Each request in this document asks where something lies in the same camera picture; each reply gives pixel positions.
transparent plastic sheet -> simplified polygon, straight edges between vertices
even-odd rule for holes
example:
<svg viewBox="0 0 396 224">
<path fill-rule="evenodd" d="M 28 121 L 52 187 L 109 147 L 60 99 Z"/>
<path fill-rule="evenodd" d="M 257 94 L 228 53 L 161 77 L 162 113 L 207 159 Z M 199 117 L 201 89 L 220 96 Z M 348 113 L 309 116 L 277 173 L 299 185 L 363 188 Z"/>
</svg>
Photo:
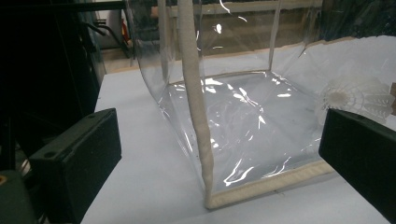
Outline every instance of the transparent plastic sheet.
<svg viewBox="0 0 396 224">
<path fill-rule="evenodd" d="M 198 64 L 195 75 L 201 79 L 204 104 L 197 108 L 200 100 L 188 95 L 191 87 L 186 88 L 183 76 L 190 71 L 182 70 L 182 59 L 187 60 L 178 45 L 185 30 L 179 26 L 177 5 L 167 3 L 159 24 L 172 35 L 161 36 L 163 46 L 157 51 L 138 45 L 138 59 L 148 88 L 203 180 L 206 207 L 331 172 L 318 155 L 329 107 L 396 130 L 389 94 L 396 82 L 393 31 L 380 22 L 373 27 L 375 34 L 353 26 L 354 34 L 367 36 L 339 39 L 351 33 L 347 28 L 344 35 L 334 31 L 342 16 L 331 20 L 328 15 L 347 6 L 330 0 L 202 1 L 192 6 L 198 57 L 187 60 Z M 349 15 L 344 16 L 353 23 L 357 19 L 351 18 L 364 19 L 361 12 L 372 7 L 368 4 L 356 15 L 345 10 Z M 196 109 L 206 122 L 194 123 Z M 199 131 L 201 124 L 208 130 Z M 209 156 L 202 151 L 203 139 Z"/>
</svg>

table surface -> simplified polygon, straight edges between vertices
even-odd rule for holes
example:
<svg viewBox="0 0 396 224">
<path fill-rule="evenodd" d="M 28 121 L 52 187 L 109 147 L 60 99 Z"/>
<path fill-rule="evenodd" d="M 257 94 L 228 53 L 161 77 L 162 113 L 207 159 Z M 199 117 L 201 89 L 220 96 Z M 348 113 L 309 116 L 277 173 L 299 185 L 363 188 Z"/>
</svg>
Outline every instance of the table surface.
<svg viewBox="0 0 396 224">
<path fill-rule="evenodd" d="M 388 223 L 339 174 L 217 210 L 139 70 L 105 75 L 96 111 L 117 109 L 122 159 L 82 223 Z"/>
</svg>

clear plastic bag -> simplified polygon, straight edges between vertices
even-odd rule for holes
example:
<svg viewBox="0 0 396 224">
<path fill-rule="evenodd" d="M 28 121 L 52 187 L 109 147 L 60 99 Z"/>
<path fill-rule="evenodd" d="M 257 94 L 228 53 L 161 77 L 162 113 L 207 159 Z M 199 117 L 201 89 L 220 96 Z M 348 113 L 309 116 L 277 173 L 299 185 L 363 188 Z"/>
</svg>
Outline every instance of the clear plastic bag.
<svg viewBox="0 0 396 224">
<path fill-rule="evenodd" d="M 145 21 L 138 2 L 127 7 L 143 78 L 202 180 L 207 208 L 332 172 L 318 155 L 330 107 L 396 129 L 389 21 L 373 28 L 388 33 L 353 26 L 367 36 L 353 35 L 346 25 L 342 33 L 334 20 L 343 17 L 329 15 L 349 5 L 331 0 L 160 0 L 148 9 L 158 17 Z M 368 7 L 348 13 L 364 20 Z"/>
</svg>

beige fabric trim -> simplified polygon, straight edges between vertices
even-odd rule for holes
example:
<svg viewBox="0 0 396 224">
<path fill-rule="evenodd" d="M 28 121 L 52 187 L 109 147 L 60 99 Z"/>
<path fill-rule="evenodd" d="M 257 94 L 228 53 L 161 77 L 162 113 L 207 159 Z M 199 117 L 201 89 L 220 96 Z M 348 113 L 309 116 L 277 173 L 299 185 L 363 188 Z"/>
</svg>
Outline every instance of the beige fabric trim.
<svg viewBox="0 0 396 224">
<path fill-rule="evenodd" d="M 178 0 L 179 44 L 182 55 L 183 77 L 192 126 L 197 137 L 202 178 L 205 184 L 205 204 L 210 204 L 213 185 L 213 154 L 210 131 L 207 124 L 205 101 L 199 73 L 199 57 L 195 40 L 195 28 L 191 0 Z"/>
<path fill-rule="evenodd" d="M 326 161 L 312 162 L 279 175 L 266 177 L 262 180 L 214 194 L 212 195 L 211 202 L 206 207 L 210 209 L 219 208 L 226 204 L 236 203 L 266 192 L 282 189 L 317 175 L 331 173 L 332 171 L 333 168 Z"/>
<path fill-rule="evenodd" d="M 294 170 L 266 177 L 262 180 L 211 195 L 213 186 L 213 154 L 210 144 L 210 130 L 207 124 L 205 100 L 201 86 L 199 57 L 195 40 L 193 10 L 191 0 L 178 0 L 179 44 L 182 55 L 183 77 L 186 83 L 187 97 L 192 125 L 197 137 L 202 178 L 205 184 L 205 206 L 209 209 L 240 202 L 288 185 L 296 184 L 316 175 L 333 171 L 325 161 L 312 162 Z"/>
</svg>

